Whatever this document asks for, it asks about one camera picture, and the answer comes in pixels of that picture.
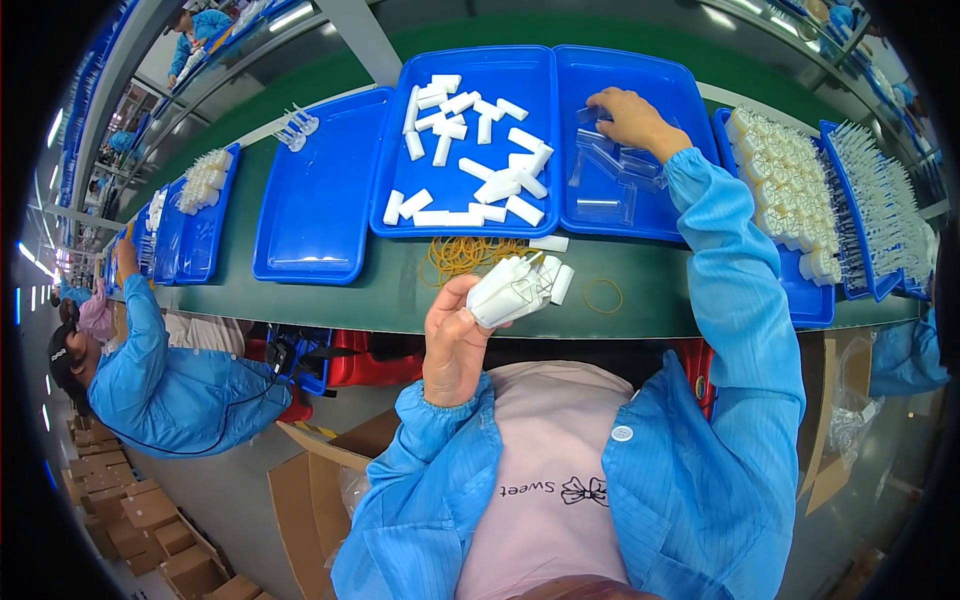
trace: blue plastic tray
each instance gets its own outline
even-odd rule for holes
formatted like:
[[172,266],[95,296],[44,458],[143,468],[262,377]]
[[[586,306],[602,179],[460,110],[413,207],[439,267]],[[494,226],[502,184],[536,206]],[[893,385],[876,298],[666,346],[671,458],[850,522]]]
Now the blue plastic tray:
[[[479,91],[484,100],[495,103],[504,98],[530,111],[522,122],[510,115],[493,122],[492,144],[478,146],[479,113],[472,108],[463,112],[467,119],[467,139],[453,140],[445,167],[432,165],[439,137],[430,130],[420,134],[426,156],[411,161],[403,141],[403,119],[406,115],[410,90],[415,84],[430,83],[432,75],[462,75],[457,93]],[[387,127],[373,185],[370,229],[381,237],[424,237],[435,235],[483,235],[492,237],[542,237],[552,233],[560,222],[560,199],[563,193],[562,164],[557,160],[562,148],[560,118],[557,112],[557,69],[554,53],[545,46],[487,46],[444,50],[420,54],[409,59],[400,72],[397,93],[390,104]],[[437,112],[436,108],[422,110],[419,117]],[[520,197],[544,212],[535,228],[513,213],[504,223],[489,222],[481,228],[414,228],[413,221],[400,218],[396,227],[383,224],[383,213],[391,190],[410,198],[423,188],[433,196],[427,210],[464,212],[473,193],[483,182],[460,170],[458,162],[464,156],[491,169],[507,168],[507,155],[527,153],[521,146],[507,140],[510,128],[517,127],[545,141],[555,151],[546,168],[537,178],[548,190],[542,200],[535,200],[523,190]]]
[[220,200],[213,206],[200,209],[195,215],[183,215],[180,260],[174,276],[176,283],[207,283],[216,272],[217,248],[220,246],[220,232],[224,228],[230,188],[240,162],[240,144],[228,146],[226,150],[233,155],[233,162],[227,171],[224,188],[220,190]]
[[619,50],[563,45],[554,48],[554,52],[557,55],[560,85],[563,135],[560,149],[563,150],[565,173],[561,182],[564,189],[561,225],[564,229],[579,233],[625,235],[682,243],[684,239],[677,231],[680,212],[670,200],[669,188],[656,194],[637,190],[634,224],[626,226],[618,222],[593,223],[577,216],[578,197],[622,197],[623,191],[616,181],[595,165],[587,162],[583,166],[579,187],[571,187],[567,182],[573,173],[577,155],[577,129],[589,129],[589,124],[584,126],[577,122],[576,112],[584,107],[590,95],[611,85],[640,93],[665,120],[675,120],[704,157],[719,166],[716,141],[693,74],[677,62]]
[[[870,259],[870,247],[867,245],[867,234],[863,230],[860,209],[856,205],[856,200],[853,198],[853,188],[850,185],[850,180],[847,179],[847,172],[844,171],[843,164],[840,163],[840,157],[837,155],[836,149],[833,148],[833,142],[830,141],[829,134],[837,129],[837,127],[839,126],[836,123],[821,120],[820,141],[827,150],[827,155],[830,157],[833,168],[837,172],[837,178],[840,179],[840,187],[843,188],[844,195],[847,197],[847,205],[850,207],[850,214],[853,216],[853,225],[856,227],[856,236],[860,239],[860,251],[863,254],[863,268],[867,276],[867,289],[874,295],[876,301],[879,302],[886,298],[887,294],[890,294],[894,287],[903,280],[903,271],[897,269],[893,273],[882,276],[881,278],[876,278],[874,274],[874,264]],[[851,300],[863,296],[863,294],[859,294],[858,291],[849,289],[846,279],[844,279],[844,292],[847,294],[847,298]]]
[[[729,108],[718,108],[713,113],[713,132],[717,136],[717,147],[720,151],[720,162],[727,172],[737,177],[736,160],[730,138],[724,125],[730,118]],[[790,251],[785,246],[777,244],[780,254],[780,285],[786,292],[786,302],[790,309],[790,321],[795,327],[826,327],[833,323],[836,314],[837,292],[832,285],[818,286],[813,281],[807,281],[800,275],[800,257],[804,255],[799,250]]]
[[256,226],[254,277],[333,285],[356,279],[393,94],[379,87],[313,107],[307,112],[320,128],[303,149],[278,144]]

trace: woman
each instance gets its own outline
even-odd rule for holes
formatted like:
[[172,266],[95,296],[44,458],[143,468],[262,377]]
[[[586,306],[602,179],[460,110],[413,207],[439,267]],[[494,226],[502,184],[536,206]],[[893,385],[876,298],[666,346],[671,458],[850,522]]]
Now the woman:
[[634,394],[583,363],[483,372],[492,331],[452,279],[426,316],[423,380],[367,469],[331,577],[338,598],[772,598],[793,535],[800,349],[747,186],[634,92],[597,129],[663,164],[697,325],[716,350],[713,423],[677,356]]

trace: worker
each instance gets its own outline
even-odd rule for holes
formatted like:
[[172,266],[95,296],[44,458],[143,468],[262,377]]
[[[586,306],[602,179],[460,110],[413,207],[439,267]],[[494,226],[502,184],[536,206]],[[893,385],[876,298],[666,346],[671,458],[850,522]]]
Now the worker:
[[171,31],[180,34],[177,38],[177,49],[174,51],[174,61],[167,74],[168,89],[177,84],[177,76],[186,65],[190,55],[204,47],[209,39],[222,32],[232,21],[220,11],[209,9],[196,14],[187,9],[177,9],[167,22]]
[[264,363],[199,348],[169,348],[169,334],[136,250],[117,241],[129,335],[104,356],[100,343],[61,325],[47,348],[50,374],[81,415],[94,414],[124,443],[159,458],[219,454],[246,442],[290,406]]
[[331,577],[338,598],[773,598],[796,511],[800,348],[773,241],[742,181],[644,99],[591,96],[597,129],[663,165],[687,283],[716,351],[708,422],[671,350],[635,393],[575,362],[483,372],[492,330],[451,279],[424,323],[423,380],[367,467]]

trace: rubber band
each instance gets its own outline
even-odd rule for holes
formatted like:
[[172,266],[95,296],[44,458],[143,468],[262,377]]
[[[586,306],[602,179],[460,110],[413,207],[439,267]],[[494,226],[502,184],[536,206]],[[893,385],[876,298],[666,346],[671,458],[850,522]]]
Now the rubber band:
[[[601,282],[609,283],[610,285],[612,285],[613,289],[616,290],[616,294],[620,297],[620,302],[617,304],[614,310],[600,310],[593,304],[590,304],[590,301],[587,300],[587,291],[593,286],[594,283],[601,283]],[[589,308],[592,311],[598,312],[601,315],[611,315],[616,311],[620,310],[620,306],[623,306],[623,292],[621,292],[620,288],[617,287],[617,285],[612,281],[610,281],[609,279],[594,279],[593,281],[591,281],[590,283],[584,286],[584,303],[587,305],[587,308]]]

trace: factory floor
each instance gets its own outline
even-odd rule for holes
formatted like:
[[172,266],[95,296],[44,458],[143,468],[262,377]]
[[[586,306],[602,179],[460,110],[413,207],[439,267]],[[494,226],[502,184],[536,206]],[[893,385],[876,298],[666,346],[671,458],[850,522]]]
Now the factory floor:
[[[399,386],[345,388],[336,398],[312,397],[312,423],[343,432],[396,399]],[[797,505],[793,548],[778,598],[827,597],[863,550],[887,548],[922,488],[936,440],[939,403],[930,395],[887,398],[876,416],[850,482],[825,505],[804,516]],[[302,452],[279,427],[250,445],[201,459],[158,460],[128,449],[142,475],[167,494],[219,544],[233,568],[279,600],[298,600],[300,589],[276,528],[267,471]]]

